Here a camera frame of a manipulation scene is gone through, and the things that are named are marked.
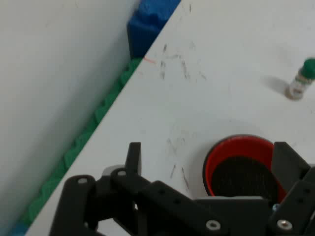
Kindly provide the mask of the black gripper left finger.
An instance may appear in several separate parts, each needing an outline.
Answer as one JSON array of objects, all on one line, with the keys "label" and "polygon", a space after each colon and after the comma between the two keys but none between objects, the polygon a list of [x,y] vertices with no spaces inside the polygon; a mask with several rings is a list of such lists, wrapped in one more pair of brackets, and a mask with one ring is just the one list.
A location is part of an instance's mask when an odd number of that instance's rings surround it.
[{"label": "black gripper left finger", "polygon": [[68,178],[50,229],[52,236],[96,236],[113,219],[132,236],[219,236],[221,219],[161,181],[140,175],[141,144],[130,143],[123,167],[95,179]]}]

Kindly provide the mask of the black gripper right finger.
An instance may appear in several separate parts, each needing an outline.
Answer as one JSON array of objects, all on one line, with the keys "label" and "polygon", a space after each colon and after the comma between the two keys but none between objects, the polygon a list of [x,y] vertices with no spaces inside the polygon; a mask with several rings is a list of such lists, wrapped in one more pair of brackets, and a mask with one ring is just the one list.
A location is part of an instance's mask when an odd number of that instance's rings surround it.
[{"label": "black gripper right finger", "polygon": [[275,142],[271,172],[286,191],[278,209],[268,220],[273,236],[315,234],[315,168],[289,144]]}]

